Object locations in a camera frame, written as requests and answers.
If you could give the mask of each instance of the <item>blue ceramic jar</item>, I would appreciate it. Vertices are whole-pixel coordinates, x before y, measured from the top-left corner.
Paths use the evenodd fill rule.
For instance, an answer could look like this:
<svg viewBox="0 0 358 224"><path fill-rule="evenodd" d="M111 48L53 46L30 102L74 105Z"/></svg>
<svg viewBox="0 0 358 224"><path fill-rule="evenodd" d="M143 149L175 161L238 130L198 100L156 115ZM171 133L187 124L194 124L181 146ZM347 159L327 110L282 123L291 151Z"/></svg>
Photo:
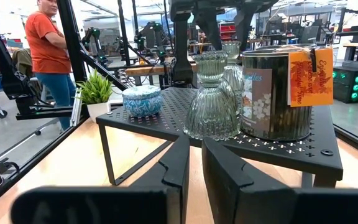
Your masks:
<svg viewBox="0 0 358 224"><path fill-rule="evenodd" d="M135 117L158 113L162 105L161 89L157 86L135 86L122 92L126 111Z"/></svg>

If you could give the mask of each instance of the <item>white pot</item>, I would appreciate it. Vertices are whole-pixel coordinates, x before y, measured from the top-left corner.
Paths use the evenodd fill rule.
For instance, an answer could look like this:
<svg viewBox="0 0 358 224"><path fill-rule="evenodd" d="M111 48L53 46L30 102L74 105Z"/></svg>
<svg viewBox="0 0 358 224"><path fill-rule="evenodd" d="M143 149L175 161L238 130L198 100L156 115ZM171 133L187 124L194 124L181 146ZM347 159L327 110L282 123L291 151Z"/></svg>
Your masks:
<svg viewBox="0 0 358 224"><path fill-rule="evenodd" d="M93 105L88 105L89 116L92 121L96 123L96 117L110 112L109 103L97 103Z"/></svg>

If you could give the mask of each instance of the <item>blue patterned lid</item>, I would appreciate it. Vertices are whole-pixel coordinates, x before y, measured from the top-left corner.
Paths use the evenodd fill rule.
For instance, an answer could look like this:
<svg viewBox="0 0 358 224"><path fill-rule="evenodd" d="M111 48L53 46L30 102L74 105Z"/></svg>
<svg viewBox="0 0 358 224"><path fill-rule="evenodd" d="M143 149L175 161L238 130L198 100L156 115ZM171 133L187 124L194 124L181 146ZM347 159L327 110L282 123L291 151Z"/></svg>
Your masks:
<svg viewBox="0 0 358 224"><path fill-rule="evenodd" d="M155 97L159 94L161 94L160 87L147 85L128 88L122 92L122 97L128 100L141 100Z"/></svg>

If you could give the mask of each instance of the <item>potted plant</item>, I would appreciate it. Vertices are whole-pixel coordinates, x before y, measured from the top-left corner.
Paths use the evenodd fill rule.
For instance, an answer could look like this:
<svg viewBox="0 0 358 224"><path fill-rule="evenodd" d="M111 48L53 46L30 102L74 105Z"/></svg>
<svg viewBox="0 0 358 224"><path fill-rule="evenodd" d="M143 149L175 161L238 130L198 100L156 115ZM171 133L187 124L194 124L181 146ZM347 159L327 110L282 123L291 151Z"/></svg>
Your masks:
<svg viewBox="0 0 358 224"><path fill-rule="evenodd" d="M97 116L110 112L108 101L112 94L112 88L109 80L102 78L95 70L86 82L77 84L81 87L79 99L87 105L93 122L96 122Z"/></svg>

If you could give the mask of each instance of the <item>chair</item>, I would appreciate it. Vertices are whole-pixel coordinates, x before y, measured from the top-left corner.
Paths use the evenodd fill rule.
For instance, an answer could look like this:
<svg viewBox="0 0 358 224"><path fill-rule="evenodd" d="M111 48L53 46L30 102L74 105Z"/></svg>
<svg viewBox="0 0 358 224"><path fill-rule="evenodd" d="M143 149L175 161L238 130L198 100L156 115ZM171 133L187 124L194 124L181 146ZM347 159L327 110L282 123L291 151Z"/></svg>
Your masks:
<svg viewBox="0 0 358 224"><path fill-rule="evenodd" d="M319 36L320 26L305 27L303 30L300 43L301 44L316 44L325 45L325 42L317 42L316 39Z"/></svg>

